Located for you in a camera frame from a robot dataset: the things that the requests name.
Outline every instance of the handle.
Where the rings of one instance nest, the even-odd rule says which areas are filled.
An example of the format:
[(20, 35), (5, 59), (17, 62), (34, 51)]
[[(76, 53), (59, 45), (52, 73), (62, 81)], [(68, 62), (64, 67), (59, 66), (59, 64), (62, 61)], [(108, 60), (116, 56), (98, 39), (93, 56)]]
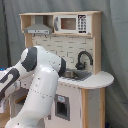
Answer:
[(55, 30), (56, 30), (56, 31), (59, 30), (58, 27), (57, 27), (57, 21), (58, 21), (58, 17), (56, 17), (56, 18), (54, 19), (54, 27), (55, 27)]

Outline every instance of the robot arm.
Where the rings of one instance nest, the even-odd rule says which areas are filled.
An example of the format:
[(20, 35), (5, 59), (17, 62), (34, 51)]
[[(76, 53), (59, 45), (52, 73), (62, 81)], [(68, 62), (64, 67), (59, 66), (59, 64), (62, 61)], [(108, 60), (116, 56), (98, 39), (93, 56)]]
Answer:
[(33, 74), (37, 63), (37, 48), (27, 48), (23, 51), (20, 61), (0, 80), (0, 100), (5, 97), (5, 91), (15, 81)]
[(34, 74), (27, 99), (19, 114), (5, 128), (33, 128), (51, 109), (58, 78), (66, 70), (64, 59), (41, 46), (27, 48), (20, 61), (0, 80), (0, 99), (14, 82)]
[(41, 67), (35, 74), (23, 108), (6, 128), (36, 128), (38, 121), (50, 113), (58, 78), (58, 73), (51, 67)]

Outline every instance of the black faucet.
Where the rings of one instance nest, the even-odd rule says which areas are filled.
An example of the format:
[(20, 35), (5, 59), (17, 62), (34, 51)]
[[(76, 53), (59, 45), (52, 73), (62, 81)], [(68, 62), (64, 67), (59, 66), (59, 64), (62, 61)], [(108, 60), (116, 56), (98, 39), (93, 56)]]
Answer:
[(83, 55), (83, 54), (86, 54), (86, 55), (89, 57), (89, 59), (90, 59), (90, 65), (93, 65), (92, 56), (91, 56), (88, 52), (82, 51), (82, 52), (80, 52), (79, 55), (78, 55), (78, 63), (76, 64), (77, 70), (83, 70), (83, 69), (85, 69), (85, 63), (82, 64), (82, 63), (80, 62), (81, 55)]

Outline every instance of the wooden panel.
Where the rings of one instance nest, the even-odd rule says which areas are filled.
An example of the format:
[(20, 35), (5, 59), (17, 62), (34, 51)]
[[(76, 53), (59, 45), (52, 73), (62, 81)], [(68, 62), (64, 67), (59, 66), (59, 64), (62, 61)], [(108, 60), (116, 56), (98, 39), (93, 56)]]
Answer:
[(31, 26), (31, 16), (21, 15), (21, 31), (24, 32), (24, 29)]
[(32, 34), (31, 33), (25, 33), (25, 47), (32, 47), (33, 43), (32, 43)]
[(100, 128), (105, 128), (105, 88), (100, 89), (100, 100), (101, 100), (101, 109), (100, 109), (101, 127)]
[(83, 114), (83, 128), (89, 128), (88, 126), (88, 90), (81, 89), (82, 93), (82, 114)]
[(10, 119), (10, 109), (9, 106), (4, 114), (0, 114), (0, 128), (4, 128), (8, 120)]
[(94, 37), (94, 74), (101, 71), (101, 14), (92, 16), (92, 36)]
[(101, 13), (101, 11), (81, 11), (81, 12), (53, 12), (53, 13), (24, 13), (20, 15), (57, 15), (57, 14), (94, 14)]

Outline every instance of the wooden toy kitchen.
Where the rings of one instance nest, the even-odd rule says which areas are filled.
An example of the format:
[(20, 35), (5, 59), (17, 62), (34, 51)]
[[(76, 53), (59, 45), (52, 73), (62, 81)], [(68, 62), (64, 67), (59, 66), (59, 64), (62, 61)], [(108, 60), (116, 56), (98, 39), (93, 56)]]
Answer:
[(20, 17), (26, 47), (42, 45), (67, 63), (45, 128), (105, 128), (105, 87), (114, 78), (101, 71), (101, 12), (25, 13)]

